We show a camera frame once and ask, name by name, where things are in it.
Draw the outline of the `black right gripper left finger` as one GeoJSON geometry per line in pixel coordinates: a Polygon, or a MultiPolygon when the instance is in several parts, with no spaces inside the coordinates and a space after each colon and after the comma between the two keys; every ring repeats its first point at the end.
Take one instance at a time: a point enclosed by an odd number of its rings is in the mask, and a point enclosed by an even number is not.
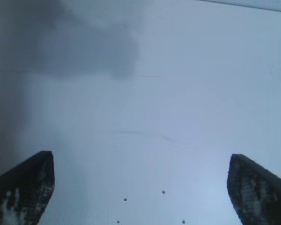
{"type": "Polygon", "coordinates": [[[51,151],[40,151],[0,176],[0,225],[37,225],[55,188],[51,151]]]}

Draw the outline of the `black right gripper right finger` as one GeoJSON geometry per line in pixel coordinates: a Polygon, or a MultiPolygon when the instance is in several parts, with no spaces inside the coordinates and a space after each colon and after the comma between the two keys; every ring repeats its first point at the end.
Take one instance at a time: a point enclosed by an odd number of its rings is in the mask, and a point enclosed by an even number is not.
{"type": "Polygon", "coordinates": [[[227,177],[243,225],[281,225],[281,178],[243,154],[232,154],[227,177]]]}

